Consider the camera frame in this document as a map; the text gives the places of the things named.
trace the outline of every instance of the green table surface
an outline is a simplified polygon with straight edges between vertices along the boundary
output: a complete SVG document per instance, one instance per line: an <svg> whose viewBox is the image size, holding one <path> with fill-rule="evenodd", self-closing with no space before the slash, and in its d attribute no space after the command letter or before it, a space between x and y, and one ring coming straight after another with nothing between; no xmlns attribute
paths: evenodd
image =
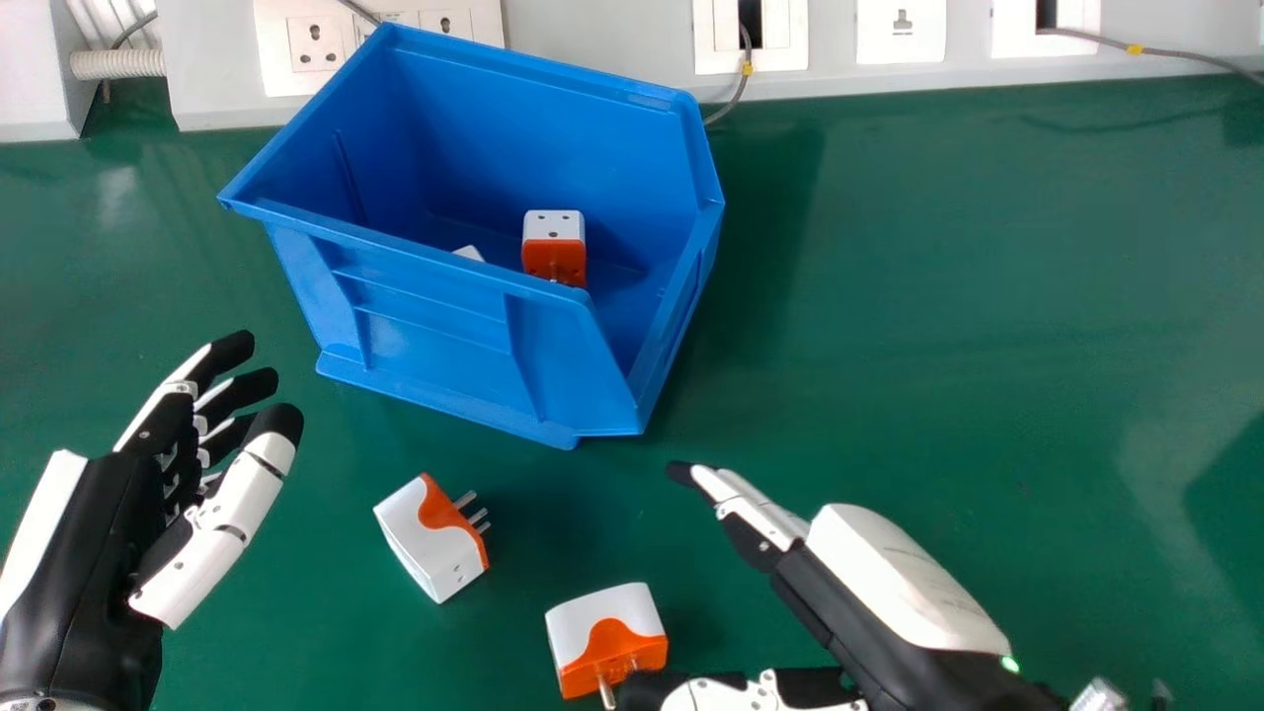
<svg viewBox="0 0 1264 711"><path fill-rule="evenodd" d="M803 515L904 526L1074 693L1264 669L1264 94L1234 77L741 106L719 258L650 430L557 452L317 376L263 229L215 194L272 130L176 132L119 83L78 143L0 147L0 544L48 454L104 453L249 328L306 412L262 535L178 633L161 711L561 708L551 606L650 583L688 671L829 657L672 458ZM417 472L490 509L444 606L372 506ZM598 708L593 700L570 703Z"/></svg>

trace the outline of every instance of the orange plastic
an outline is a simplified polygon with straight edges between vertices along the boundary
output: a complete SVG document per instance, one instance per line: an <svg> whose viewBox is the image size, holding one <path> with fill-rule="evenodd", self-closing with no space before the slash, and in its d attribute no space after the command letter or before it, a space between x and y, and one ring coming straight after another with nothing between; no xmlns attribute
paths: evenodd
<svg viewBox="0 0 1264 711"><path fill-rule="evenodd" d="M578 239L523 240L522 268L533 277L588 288L588 248Z"/></svg>
<svg viewBox="0 0 1264 711"><path fill-rule="evenodd" d="M557 682L562 698L579 698L597 693L599 678L616 686L633 671L656 672L666 665L666 636L641 636L622 620L607 617L593 625L584 654L557 672Z"/></svg>
<svg viewBox="0 0 1264 711"><path fill-rule="evenodd" d="M421 521L421 525L436 531L449 526L464 529L465 533L474 536L474 543L478 544L478 554L483 559L483 569L490 568L492 563L487 557L487 544L483 543L483 536L465 520L465 516L456 509L453 500L444 493L444 490L439 488L439 485L435 483L435 479L430 474L421 474L421 481L426 482L426 498L421 502L421 507L417 509L417 520Z"/></svg>

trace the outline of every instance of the orange and white plug adapter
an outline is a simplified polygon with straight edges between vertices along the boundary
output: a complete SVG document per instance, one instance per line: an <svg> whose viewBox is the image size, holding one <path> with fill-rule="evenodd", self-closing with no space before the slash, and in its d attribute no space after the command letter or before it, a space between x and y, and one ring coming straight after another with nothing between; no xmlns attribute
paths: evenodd
<svg viewBox="0 0 1264 711"><path fill-rule="evenodd" d="M627 583L570 602L545 615L561 697L600 692L614 708L613 688L636 671L667 665L667 634L650 586Z"/></svg>
<svg viewBox="0 0 1264 711"><path fill-rule="evenodd" d="M522 269L566 286L588 287L588 244L579 210L531 210L522 219Z"/></svg>
<svg viewBox="0 0 1264 711"><path fill-rule="evenodd" d="M488 569L483 534L490 528L487 509L466 517L474 504L469 492L455 502L430 474L373 507L387 543L408 574L435 602L444 602Z"/></svg>

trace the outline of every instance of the robotic arm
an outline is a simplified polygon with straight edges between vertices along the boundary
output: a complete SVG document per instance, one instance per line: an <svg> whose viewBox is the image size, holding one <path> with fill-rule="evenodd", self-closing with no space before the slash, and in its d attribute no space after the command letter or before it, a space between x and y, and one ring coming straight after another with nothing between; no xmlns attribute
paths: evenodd
<svg viewBox="0 0 1264 711"><path fill-rule="evenodd" d="M292 405L233 416L277 390L238 331L145 401L110 454L56 452L0 572L0 711L144 711L162 634L253 540L303 429ZM221 473L205 473L234 450Z"/></svg>
<svg viewBox="0 0 1264 711"><path fill-rule="evenodd" d="M1066 708L1018 674L978 602L891 521L834 504L809 525L728 469L674 463L667 474L714 507L737 553L770 576L841 667L769 669L756 681L638 673L621 687L621 708Z"/></svg>

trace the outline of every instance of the blue plastic bin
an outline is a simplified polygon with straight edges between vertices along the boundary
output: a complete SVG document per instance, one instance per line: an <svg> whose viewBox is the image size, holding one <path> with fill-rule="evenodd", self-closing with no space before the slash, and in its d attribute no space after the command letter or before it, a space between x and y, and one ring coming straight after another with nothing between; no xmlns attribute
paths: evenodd
<svg viewBox="0 0 1264 711"><path fill-rule="evenodd" d="M267 226L320 373L561 449L645 431L724 207L688 94L398 25L220 201ZM586 291L522 273L532 209L584 213Z"/></svg>

